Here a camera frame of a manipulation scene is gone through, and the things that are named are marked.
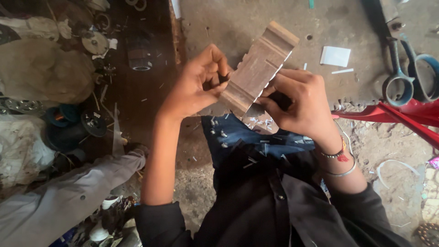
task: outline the bracelet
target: bracelet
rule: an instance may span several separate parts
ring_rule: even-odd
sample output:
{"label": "bracelet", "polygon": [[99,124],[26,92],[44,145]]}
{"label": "bracelet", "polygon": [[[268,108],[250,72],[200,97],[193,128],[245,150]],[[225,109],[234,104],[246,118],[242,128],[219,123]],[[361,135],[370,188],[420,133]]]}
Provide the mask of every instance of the bracelet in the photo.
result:
{"label": "bracelet", "polygon": [[340,136],[340,137],[342,138],[342,149],[340,150],[340,152],[338,152],[336,154],[333,154],[333,155],[325,154],[325,153],[322,153],[322,152],[321,152],[321,154],[323,156],[325,156],[326,158],[332,158],[332,159],[333,158],[338,158],[339,156],[345,154],[346,142],[345,142],[343,136]]}
{"label": "bracelet", "polygon": [[349,171],[347,171],[347,172],[345,172],[345,173],[342,173],[342,174],[335,174],[335,173],[332,173],[332,172],[329,172],[329,171],[325,171],[325,170],[323,170],[322,168],[320,168],[322,171],[324,171],[326,174],[328,174],[329,176],[332,176],[332,177],[343,177],[343,176],[346,176],[346,175],[348,175],[349,173],[351,173],[351,172],[353,172],[353,170],[355,169],[355,167],[356,167],[356,161],[355,161],[355,158],[353,158],[353,160],[354,160],[354,166],[352,166],[352,168],[349,170]]}

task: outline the blue jeans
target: blue jeans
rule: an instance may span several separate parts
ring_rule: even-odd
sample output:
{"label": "blue jeans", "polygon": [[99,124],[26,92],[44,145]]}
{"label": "blue jeans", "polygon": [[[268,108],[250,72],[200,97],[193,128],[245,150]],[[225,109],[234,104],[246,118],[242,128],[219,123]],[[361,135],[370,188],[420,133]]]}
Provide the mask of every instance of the blue jeans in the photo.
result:
{"label": "blue jeans", "polygon": [[202,116],[204,136],[207,139],[210,153],[212,155],[213,168],[217,169],[221,163],[229,156],[235,143],[242,139],[246,144],[255,144],[255,149],[263,155],[272,155],[282,159],[282,155],[309,151],[314,149],[312,141],[307,142],[304,136],[289,131],[279,129],[275,134],[259,134],[250,130],[235,115],[229,114],[215,117],[215,124],[212,125],[212,116]]}

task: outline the black shirt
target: black shirt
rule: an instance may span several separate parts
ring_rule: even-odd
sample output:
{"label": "black shirt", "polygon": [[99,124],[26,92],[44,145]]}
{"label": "black shirt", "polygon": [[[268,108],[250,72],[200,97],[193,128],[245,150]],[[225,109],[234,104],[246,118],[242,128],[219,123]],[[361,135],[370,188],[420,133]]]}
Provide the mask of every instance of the black shirt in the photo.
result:
{"label": "black shirt", "polygon": [[[250,163],[249,156],[258,162]],[[312,180],[312,151],[278,160],[242,144],[224,163],[214,175],[216,202],[194,239],[178,202],[136,207],[144,247],[411,246],[391,230],[371,184],[355,195],[331,191],[329,201]]]}

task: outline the metal scissors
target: metal scissors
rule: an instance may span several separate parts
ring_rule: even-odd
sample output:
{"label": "metal scissors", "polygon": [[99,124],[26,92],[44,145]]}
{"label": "metal scissors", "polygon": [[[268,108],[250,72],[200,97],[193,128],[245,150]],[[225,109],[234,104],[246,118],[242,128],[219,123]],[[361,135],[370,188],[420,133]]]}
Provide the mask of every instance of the metal scissors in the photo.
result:
{"label": "metal scissors", "polygon": [[[393,0],[380,0],[382,13],[389,29],[390,34],[387,35],[389,41],[390,56],[392,59],[393,75],[386,79],[383,84],[383,96],[384,99],[392,106],[402,106],[408,103],[412,98],[423,102],[433,102],[439,98],[439,62],[428,54],[417,55],[411,47],[406,34],[403,29],[405,27],[404,22],[398,14],[396,6]],[[405,52],[409,58],[408,76],[401,70],[398,55],[398,40],[404,47]],[[425,85],[421,82],[419,77],[420,61],[426,62],[434,71],[434,85],[430,92],[425,91]],[[397,81],[400,81],[404,85],[404,91],[402,95],[396,99],[392,99],[389,96],[389,86]]]}

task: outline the grey sleeve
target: grey sleeve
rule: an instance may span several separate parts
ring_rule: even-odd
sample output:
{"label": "grey sleeve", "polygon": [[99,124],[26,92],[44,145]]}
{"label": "grey sleeve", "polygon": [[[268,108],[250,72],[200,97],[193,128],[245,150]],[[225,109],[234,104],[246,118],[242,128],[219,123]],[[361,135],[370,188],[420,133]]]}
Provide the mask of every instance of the grey sleeve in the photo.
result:
{"label": "grey sleeve", "polygon": [[144,247],[186,247],[192,243],[191,232],[186,230],[178,202],[136,206],[135,220]]}
{"label": "grey sleeve", "polygon": [[342,217],[391,230],[381,197],[370,183],[367,183],[367,188],[358,194],[331,192],[331,203]]}

